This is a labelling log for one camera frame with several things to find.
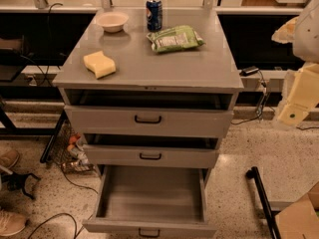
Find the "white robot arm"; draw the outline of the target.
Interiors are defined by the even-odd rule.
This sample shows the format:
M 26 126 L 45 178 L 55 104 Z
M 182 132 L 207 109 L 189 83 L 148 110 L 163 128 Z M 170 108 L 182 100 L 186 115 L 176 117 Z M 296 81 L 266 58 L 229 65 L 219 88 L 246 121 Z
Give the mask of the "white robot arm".
M 296 72 L 287 73 L 275 116 L 281 124 L 298 126 L 319 104 L 319 0 L 310 0 L 271 40 L 291 43 L 293 55 L 305 62 Z

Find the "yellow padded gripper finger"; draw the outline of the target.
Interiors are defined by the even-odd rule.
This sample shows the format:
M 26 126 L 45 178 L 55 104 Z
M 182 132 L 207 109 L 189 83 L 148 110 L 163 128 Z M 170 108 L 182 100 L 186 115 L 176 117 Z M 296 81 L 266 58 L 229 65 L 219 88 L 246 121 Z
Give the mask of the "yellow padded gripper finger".
M 275 112 L 274 124 L 283 129 L 297 127 L 319 104 L 319 70 L 288 70 L 283 82 L 282 100 Z
M 294 40 L 295 25 L 297 17 L 288 20 L 278 30 L 274 32 L 271 40 L 281 44 L 292 43 Z

